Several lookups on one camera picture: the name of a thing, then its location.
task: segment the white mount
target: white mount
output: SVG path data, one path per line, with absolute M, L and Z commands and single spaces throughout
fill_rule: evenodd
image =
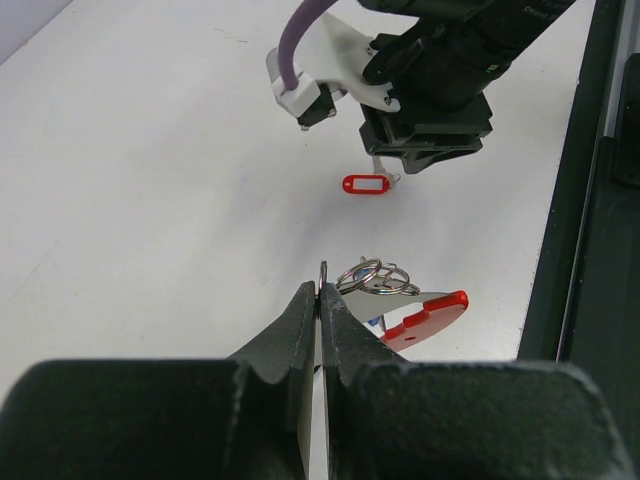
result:
M 362 72 L 375 54 L 371 38 L 331 14 L 325 13 L 305 33 L 295 54 L 300 85 L 285 91 L 278 70 L 277 49 L 267 55 L 271 88 L 276 101 L 298 118 L 320 96 L 319 84 L 326 84 L 335 100 L 345 93 L 363 105 L 385 112 L 398 112 L 400 102 L 391 98 L 391 83 L 369 85 Z

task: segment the small red tag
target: small red tag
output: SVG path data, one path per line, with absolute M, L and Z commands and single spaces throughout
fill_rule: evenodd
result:
M 382 195 L 391 190 L 391 181 L 386 175 L 349 175 L 342 189 L 350 195 Z

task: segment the black frame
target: black frame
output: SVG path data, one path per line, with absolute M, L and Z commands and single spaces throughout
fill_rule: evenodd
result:
M 640 94 L 637 80 L 625 80 L 621 100 L 615 97 L 615 74 L 625 63 L 625 79 L 630 72 L 640 78 L 638 55 L 627 56 L 632 51 L 620 40 L 634 2 L 596 1 L 518 357 L 586 371 L 638 465 L 640 155 L 629 152 L 640 145 L 621 135 L 621 113 Z M 607 122 L 616 128 L 605 128 Z

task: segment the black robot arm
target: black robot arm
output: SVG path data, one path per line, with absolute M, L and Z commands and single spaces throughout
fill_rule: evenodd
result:
M 500 78 L 575 0 L 359 0 L 368 9 L 418 17 L 401 36 L 379 35 L 364 70 L 393 83 L 402 109 L 363 106 L 371 155 L 402 159 L 406 173 L 474 153 L 491 132 L 483 90 Z

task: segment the metal key ring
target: metal key ring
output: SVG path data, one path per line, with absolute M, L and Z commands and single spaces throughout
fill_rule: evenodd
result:
M 336 281 L 336 288 L 338 289 L 341 295 L 346 295 L 347 293 L 360 290 L 367 284 L 367 282 L 370 282 L 371 280 L 373 280 L 378 276 L 378 272 L 380 272 L 381 268 L 382 268 L 382 261 L 378 258 L 372 258 L 371 260 L 367 260 L 365 262 L 359 263 L 358 265 L 356 265 L 353 268 L 350 268 L 349 270 L 347 270 L 346 272 L 344 272 L 342 275 L 338 277 L 338 280 Z M 342 290 L 340 289 L 340 287 L 343 286 L 350 278 L 355 279 L 356 274 L 364 269 L 367 269 L 367 270 L 370 269 L 370 271 L 365 275 L 363 275 L 362 277 L 360 277 L 359 280 L 356 280 L 355 283 L 353 283 L 352 285 L 349 285 L 349 287 L 344 288 Z
M 409 274 L 395 264 L 385 263 L 380 268 L 380 271 L 387 272 L 387 275 L 383 276 L 383 278 L 385 278 L 385 281 L 390 280 L 391 275 L 393 274 L 400 275 L 404 281 L 397 287 L 386 286 L 386 288 L 381 288 L 377 286 L 367 287 L 366 285 L 363 285 L 362 287 L 360 287 L 363 292 L 371 293 L 373 295 L 396 295 L 406 291 L 407 288 L 411 285 L 411 277 L 409 277 Z
M 407 286 L 407 289 L 400 292 L 400 295 L 407 295 L 410 297 L 414 297 L 416 295 L 420 295 L 420 287 L 418 287 L 417 285 L 414 285 L 413 283 L 410 283 Z

